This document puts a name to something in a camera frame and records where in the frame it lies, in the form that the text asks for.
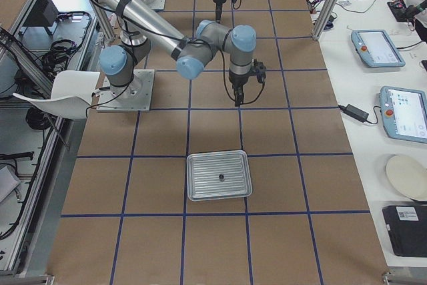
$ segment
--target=black power adapter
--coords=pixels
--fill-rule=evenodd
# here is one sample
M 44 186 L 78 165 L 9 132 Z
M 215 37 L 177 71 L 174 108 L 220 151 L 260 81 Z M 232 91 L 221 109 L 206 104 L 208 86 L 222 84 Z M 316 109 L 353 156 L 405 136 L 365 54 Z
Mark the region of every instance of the black power adapter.
M 366 113 L 365 111 L 354 107 L 353 105 L 348 104 L 346 107 L 343 105 L 338 105 L 338 107 L 343 111 L 343 113 L 362 123 L 368 120 L 369 113 Z

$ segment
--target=metal tray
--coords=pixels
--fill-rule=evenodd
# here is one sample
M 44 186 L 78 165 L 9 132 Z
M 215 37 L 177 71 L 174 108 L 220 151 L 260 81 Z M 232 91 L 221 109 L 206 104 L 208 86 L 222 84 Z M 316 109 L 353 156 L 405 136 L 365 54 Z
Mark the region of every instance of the metal tray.
M 187 194 L 190 200 L 238 198 L 251 193 L 248 155 L 243 150 L 187 157 Z

